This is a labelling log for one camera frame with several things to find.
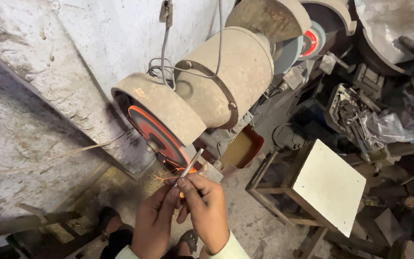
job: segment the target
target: red grinding wheel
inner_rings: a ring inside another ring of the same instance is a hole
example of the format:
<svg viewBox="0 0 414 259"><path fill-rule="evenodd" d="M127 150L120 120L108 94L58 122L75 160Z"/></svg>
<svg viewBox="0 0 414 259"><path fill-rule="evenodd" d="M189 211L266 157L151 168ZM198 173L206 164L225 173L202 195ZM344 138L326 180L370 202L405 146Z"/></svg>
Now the red grinding wheel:
<svg viewBox="0 0 414 259"><path fill-rule="evenodd" d="M151 139L167 157L167 161L176 167L184 167L190 159L173 134L153 114L143 106L136 104L129 107L130 122L139 131L144 139Z"/></svg>

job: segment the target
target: metal rod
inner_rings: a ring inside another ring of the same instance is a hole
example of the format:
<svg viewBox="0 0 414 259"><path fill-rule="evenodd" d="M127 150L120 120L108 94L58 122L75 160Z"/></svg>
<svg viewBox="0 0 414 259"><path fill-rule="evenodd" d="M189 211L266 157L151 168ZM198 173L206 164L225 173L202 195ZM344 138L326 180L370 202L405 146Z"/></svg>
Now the metal rod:
<svg viewBox="0 0 414 259"><path fill-rule="evenodd" d="M183 178L183 177L185 177L185 176L188 175L188 173L190 172L190 170L193 167L194 163L199 159L199 156L202 154L202 152L204 152L204 149L203 148L199 148L199 150L194 155L194 157L191 160L191 162L186 166L186 168L184 169L183 173L181 173L180 178Z"/></svg>

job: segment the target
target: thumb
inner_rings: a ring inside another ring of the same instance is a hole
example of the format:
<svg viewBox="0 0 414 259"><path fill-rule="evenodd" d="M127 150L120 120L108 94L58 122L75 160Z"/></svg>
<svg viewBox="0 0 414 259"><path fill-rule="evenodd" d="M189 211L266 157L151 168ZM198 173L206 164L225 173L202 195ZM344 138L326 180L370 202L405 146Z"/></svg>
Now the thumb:
<svg viewBox="0 0 414 259"><path fill-rule="evenodd" d="M181 178L178 181L178 187L183 192L184 198L186 199L186 203L188 203L191 213L196 214L196 212L202 212L207 208L201 196L197 192L196 187L194 187L191 181L185 178Z"/></svg>
<svg viewBox="0 0 414 259"><path fill-rule="evenodd" d="M162 202L161 210L159 210L156 221L168 221L170 224L179 200L180 189L172 188Z"/></svg>

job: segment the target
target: power cord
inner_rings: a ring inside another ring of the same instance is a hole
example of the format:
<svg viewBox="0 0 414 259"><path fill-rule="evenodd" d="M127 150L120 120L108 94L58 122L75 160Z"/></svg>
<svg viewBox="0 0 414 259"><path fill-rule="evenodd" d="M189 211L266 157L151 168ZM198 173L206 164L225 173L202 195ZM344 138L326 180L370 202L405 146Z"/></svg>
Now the power cord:
<svg viewBox="0 0 414 259"><path fill-rule="evenodd" d="M13 168L13 169L0 170L0 173L9 173L9 172L16 172L16 171L21 171L21 170L29 170L29 169L32 169L32 168L38 167L38 166L40 166L40 165L43 165L43 164L45 164L45 163L48 163L48 162L50 162L50 161L52 161L52 160L54 160L54 159L60 158L60 157L64 157L64 156L68 156L68 155L72 155L72 154L74 154L74 153L79 153L79 152L81 152L81 151L88 150L88 149L92 149L92 148L95 148L95 147L102 147L102 146L106 146L106 145L109 145L109 144L111 144L111 143L113 143L113 142L117 141L118 139L122 138L124 135L127 135L127 134L128 134L128 133L130 133L132 130L133 130L133 129L131 129L131 130L127 131L126 133L122 134L122 135L121 135L121 136L119 136L118 138L115 138L115 139L113 139L113 140L111 140L111 141L108 141L108 142L106 142L106 143L96 144L96 145L93 145L93 146L88 146L88 147L83 147L83 148L79 148L79 149L76 149L76 150L68 151L68 152L66 152L66 153L63 153L63 154L60 154L60 155L54 156L54 157L52 157L52 158L46 159L46 160L44 160L44 161L41 161L41 162L39 162L39 163L36 163L36 164L30 165L30 166L27 166L27 167L20 167L20 168Z"/></svg>
<svg viewBox="0 0 414 259"><path fill-rule="evenodd" d="M220 13L219 14L219 18L220 18L220 47L218 49L218 64L217 64L217 70L215 71L215 74L213 76L205 76L205 75L193 73L191 71L184 70L184 69L181 69L181 68L173 67L172 64L170 64L170 63L169 63L170 66L165 66L164 65L165 60L168 61L168 59L164 58L164 55L165 55L165 51L166 51L166 45L167 45L167 40L168 40L168 36L169 36L169 29L170 29L171 24L166 25L166 32L164 33L164 42L162 44L161 58L155 58L155 59L160 59L161 60L161 65L160 66L157 66L157 65L156 66L150 66L148 71L150 71L152 69L155 69L155 68L159 68L162 71L162 81L168 87L170 87L170 86L167 83L166 76L165 76L165 73L164 73L164 71L166 71L165 68L170 68L172 70L178 70L178 71L187 72L189 74L192 74L192 75L195 75L195 76L198 76L198 77L207 78L207 79L216 78L218 76L218 72L220 71L220 65L221 65L221 49L222 49L222 45L223 45L223 12L222 12L222 0L218 0L218 6L219 6L219 13ZM172 82L173 82L173 90L175 91L175 89L176 89L175 80L172 80Z"/></svg>

